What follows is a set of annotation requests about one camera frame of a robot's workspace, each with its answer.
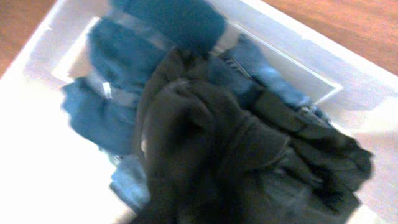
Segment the black taped garment roll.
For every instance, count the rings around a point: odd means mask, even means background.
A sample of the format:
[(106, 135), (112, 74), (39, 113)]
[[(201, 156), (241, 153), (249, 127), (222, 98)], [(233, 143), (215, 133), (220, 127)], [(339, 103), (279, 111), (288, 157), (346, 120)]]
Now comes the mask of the black taped garment roll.
[(160, 65), (134, 132), (150, 199), (135, 223), (303, 223), (320, 178), (287, 134), (240, 107), (233, 93)]
[(303, 223), (346, 223), (361, 202), (355, 193), (372, 177), (372, 154), (335, 129), (311, 102), (293, 108), (263, 90), (248, 109), (266, 124), (287, 134), (290, 146), (320, 178), (300, 217)]

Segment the blue taped garment roll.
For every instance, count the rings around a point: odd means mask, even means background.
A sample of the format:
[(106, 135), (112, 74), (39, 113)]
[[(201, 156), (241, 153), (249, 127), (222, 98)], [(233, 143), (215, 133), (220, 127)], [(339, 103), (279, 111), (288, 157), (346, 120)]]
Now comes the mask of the blue taped garment roll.
[(129, 154), (142, 91), (167, 52), (206, 55), (225, 28), (206, 1), (112, 1), (88, 34), (90, 72), (63, 88), (71, 127), (102, 150)]

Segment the dark blue jeans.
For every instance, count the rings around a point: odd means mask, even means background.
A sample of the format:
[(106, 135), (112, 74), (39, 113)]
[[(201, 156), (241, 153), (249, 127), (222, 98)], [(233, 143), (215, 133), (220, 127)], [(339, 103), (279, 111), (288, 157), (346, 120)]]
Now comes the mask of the dark blue jeans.
[[(167, 73), (178, 65), (186, 79), (200, 78), (231, 90), (245, 108), (254, 103), (262, 88), (276, 94), (283, 103), (309, 123), (330, 127), (326, 115), (309, 96), (294, 88), (270, 65), (261, 49), (248, 36), (238, 36), (235, 45), (217, 56), (204, 57), (173, 49), (162, 65)], [(149, 201), (146, 177), (137, 156), (126, 156), (111, 176), (111, 190), (135, 212)]]

